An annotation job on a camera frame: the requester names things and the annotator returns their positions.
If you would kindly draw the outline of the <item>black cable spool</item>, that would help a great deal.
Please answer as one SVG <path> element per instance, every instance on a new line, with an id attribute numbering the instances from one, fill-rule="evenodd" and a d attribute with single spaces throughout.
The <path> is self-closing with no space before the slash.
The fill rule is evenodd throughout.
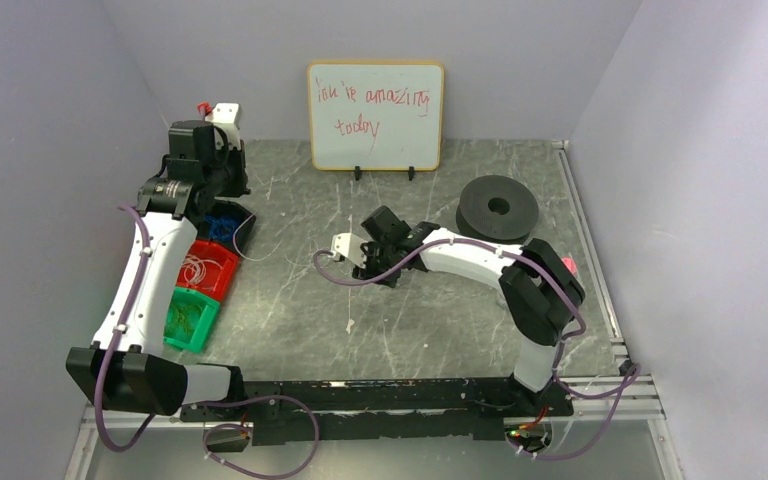
<path id="1" fill-rule="evenodd" d="M 461 235 L 494 243 L 522 243 L 537 226 L 539 206 L 521 182 L 501 175 L 470 181 L 455 214 Z"/>

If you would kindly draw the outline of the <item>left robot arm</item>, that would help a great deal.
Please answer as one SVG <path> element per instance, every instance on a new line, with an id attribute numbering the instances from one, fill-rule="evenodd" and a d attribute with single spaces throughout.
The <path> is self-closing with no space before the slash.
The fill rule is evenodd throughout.
<path id="1" fill-rule="evenodd" d="M 220 197 L 248 193 L 239 122 L 178 121 L 168 130 L 165 173 L 149 178 L 124 209 L 135 234 L 115 298 L 89 346 L 65 367 L 97 411 L 170 416 L 189 404 L 235 401 L 239 368 L 184 366 L 161 358 L 167 312 L 198 227 Z"/>

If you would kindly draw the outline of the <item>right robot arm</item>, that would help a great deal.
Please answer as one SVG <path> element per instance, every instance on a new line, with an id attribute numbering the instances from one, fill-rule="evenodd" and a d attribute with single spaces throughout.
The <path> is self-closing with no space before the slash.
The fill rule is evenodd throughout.
<path id="1" fill-rule="evenodd" d="M 512 377 L 538 396 L 551 385 L 561 337 L 585 292 L 553 247 L 477 240 L 431 222 L 410 226 L 381 206 L 362 223 L 365 236 L 338 233 L 331 241 L 349 261 L 353 279 L 393 288 L 405 270 L 445 273 L 494 288 L 522 337 Z"/>

